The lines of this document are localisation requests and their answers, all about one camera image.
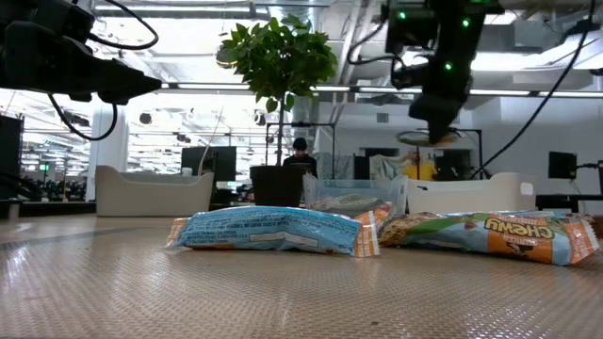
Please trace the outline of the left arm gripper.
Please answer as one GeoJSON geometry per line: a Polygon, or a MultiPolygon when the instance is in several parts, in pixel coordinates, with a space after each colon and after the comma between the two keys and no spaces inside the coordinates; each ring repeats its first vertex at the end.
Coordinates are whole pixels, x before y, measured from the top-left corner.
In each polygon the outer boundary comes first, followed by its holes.
{"type": "Polygon", "coordinates": [[[162,82],[85,45],[94,17],[75,1],[1,0],[1,87],[65,94],[89,102],[129,100],[162,82]]]}

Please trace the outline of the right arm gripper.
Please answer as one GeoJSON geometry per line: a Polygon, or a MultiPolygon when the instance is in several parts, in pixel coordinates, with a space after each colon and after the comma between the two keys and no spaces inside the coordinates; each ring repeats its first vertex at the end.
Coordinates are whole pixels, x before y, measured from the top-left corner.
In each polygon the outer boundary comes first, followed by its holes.
{"type": "Polygon", "coordinates": [[[413,100],[409,116],[428,123],[429,142],[439,143],[467,100],[471,70],[464,64],[428,64],[422,74],[422,92],[413,100]]]}

